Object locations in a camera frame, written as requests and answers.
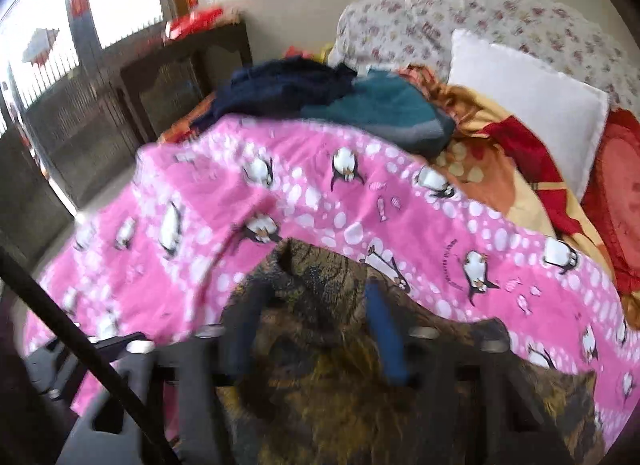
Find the penguin print blanket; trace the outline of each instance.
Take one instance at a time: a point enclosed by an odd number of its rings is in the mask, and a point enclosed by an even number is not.
[[[228,115],[194,143],[145,146],[132,183],[40,282],[90,337],[169,343],[216,322],[284,238],[366,263],[440,317],[501,319],[513,352],[543,368],[595,371],[607,445],[640,398],[640,341],[607,272],[351,128]],[[31,316],[27,350],[49,337]]]

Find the bed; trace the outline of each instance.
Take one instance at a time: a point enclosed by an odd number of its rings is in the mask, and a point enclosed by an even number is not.
[[[625,53],[551,0],[360,1],[341,16],[330,61],[428,64],[444,80],[455,28],[536,55],[640,111],[640,74]],[[244,276],[298,238],[367,263],[441,317],[500,318],[529,362],[595,371],[593,417],[609,447],[640,398],[640,340],[609,269],[438,174],[356,128],[227,115],[191,143],[142,148],[132,184],[79,226],[40,282],[89,336],[143,331],[167,343],[215,322]],[[28,351],[49,337],[28,319]],[[75,409],[96,387],[85,382]]]

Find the black pole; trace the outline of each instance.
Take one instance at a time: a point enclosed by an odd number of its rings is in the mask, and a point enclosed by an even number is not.
[[[47,293],[0,246],[0,279],[50,328],[60,341],[94,374],[130,414],[140,430],[156,448],[166,465],[180,465],[162,430],[154,423],[140,398],[122,380],[118,372],[98,354],[94,345]]]

